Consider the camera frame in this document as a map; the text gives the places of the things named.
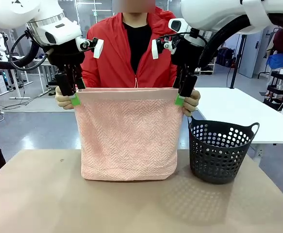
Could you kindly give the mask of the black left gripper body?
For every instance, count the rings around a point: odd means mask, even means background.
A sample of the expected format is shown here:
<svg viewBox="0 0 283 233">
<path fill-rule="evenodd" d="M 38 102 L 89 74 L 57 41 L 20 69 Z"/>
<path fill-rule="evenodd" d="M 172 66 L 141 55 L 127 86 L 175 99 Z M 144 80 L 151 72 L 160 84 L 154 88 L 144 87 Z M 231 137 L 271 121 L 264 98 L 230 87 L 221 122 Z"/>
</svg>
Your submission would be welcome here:
<svg viewBox="0 0 283 233">
<path fill-rule="evenodd" d="M 81 64 L 84 61 L 85 54 L 83 51 L 79 51 L 76 40 L 70 40 L 50 48 L 53 49 L 50 55 L 50 64 L 54 66 L 63 67 L 68 64 Z"/>
</svg>

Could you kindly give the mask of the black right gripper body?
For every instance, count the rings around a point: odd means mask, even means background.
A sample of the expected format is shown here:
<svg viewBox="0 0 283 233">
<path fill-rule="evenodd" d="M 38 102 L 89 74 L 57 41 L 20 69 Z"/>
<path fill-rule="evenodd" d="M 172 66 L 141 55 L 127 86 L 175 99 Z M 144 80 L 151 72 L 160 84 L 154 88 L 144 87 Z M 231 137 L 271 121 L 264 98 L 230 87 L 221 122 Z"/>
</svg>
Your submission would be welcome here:
<svg viewBox="0 0 283 233">
<path fill-rule="evenodd" d="M 197 67 L 201 55 L 201 47 L 191 44 L 186 39 L 180 39 L 175 52 L 171 55 L 171 62 L 176 66 Z"/>
</svg>

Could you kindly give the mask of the person's right hand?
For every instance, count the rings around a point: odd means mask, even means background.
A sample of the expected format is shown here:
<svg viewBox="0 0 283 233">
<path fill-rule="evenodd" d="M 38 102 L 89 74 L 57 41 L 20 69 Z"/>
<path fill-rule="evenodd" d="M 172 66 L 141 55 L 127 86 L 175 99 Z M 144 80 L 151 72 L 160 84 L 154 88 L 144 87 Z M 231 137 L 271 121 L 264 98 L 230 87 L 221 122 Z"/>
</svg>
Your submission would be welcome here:
<svg viewBox="0 0 283 233">
<path fill-rule="evenodd" d="M 71 99 L 68 96 L 63 96 L 60 87 L 58 86 L 55 89 L 55 99 L 58 103 L 58 106 L 63 108 L 64 110 L 74 109 Z"/>
</svg>

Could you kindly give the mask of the person's left hand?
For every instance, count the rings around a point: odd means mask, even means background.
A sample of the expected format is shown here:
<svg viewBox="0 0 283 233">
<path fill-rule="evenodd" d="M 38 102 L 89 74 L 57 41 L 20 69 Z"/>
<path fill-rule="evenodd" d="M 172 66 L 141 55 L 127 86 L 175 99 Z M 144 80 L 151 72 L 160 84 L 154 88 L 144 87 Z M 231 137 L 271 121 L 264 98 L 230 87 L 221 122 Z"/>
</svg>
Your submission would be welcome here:
<svg viewBox="0 0 283 233">
<path fill-rule="evenodd" d="M 185 97 L 182 108 L 184 115 L 191 117 L 199 104 L 199 100 L 200 93 L 197 90 L 193 90 L 189 97 Z"/>
</svg>

